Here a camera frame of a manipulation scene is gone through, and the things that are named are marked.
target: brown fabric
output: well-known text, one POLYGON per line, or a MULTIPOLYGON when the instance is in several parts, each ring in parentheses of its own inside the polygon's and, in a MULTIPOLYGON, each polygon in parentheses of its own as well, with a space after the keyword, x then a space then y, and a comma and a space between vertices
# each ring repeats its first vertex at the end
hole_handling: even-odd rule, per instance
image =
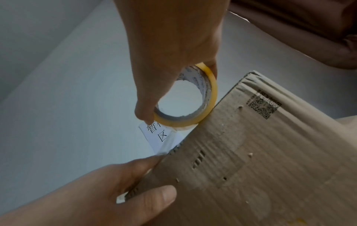
POLYGON ((232 0, 229 10, 324 64, 357 68, 357 0, 232 0))

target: tape roll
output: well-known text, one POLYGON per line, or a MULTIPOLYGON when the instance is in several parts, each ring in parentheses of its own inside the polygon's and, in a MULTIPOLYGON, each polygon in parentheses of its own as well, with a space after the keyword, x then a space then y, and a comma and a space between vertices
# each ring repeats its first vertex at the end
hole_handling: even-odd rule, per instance
POLYGON ((178 80, 189 81, 200 90, 202 105, 193 113, 174 117, 160 111, 158 105, 154 109, 155 121, 172 128, 189 127, 202 121, 215 107, 217 100, 217 81, 212 71, 204 63, 185 68, 178 80))

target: white label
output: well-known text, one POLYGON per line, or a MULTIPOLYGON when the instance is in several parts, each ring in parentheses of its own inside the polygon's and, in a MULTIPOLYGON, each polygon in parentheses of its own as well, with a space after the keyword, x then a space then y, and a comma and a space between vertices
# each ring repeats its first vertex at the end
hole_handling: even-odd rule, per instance
POLYGON ((139 128, 156 155, 168 153, 183 140, 180 133, 156 121, 152 125, 143 122, 139 128))

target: barcode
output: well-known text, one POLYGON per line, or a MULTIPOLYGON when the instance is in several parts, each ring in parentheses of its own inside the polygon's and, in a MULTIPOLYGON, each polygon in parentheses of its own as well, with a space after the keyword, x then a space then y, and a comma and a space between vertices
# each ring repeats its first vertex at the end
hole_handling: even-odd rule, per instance
POLYGON ((247 105, 268 119, 282 104, 258 90, 247 102, 247 105))

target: fingernail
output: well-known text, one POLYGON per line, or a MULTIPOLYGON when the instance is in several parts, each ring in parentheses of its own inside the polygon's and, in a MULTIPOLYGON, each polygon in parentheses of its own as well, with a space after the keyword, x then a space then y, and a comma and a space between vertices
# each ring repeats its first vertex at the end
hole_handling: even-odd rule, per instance
POLYGON ((173 203, 177 196, 176 188, 172 185, 162 187, 165 205, 168 206, 173 203))

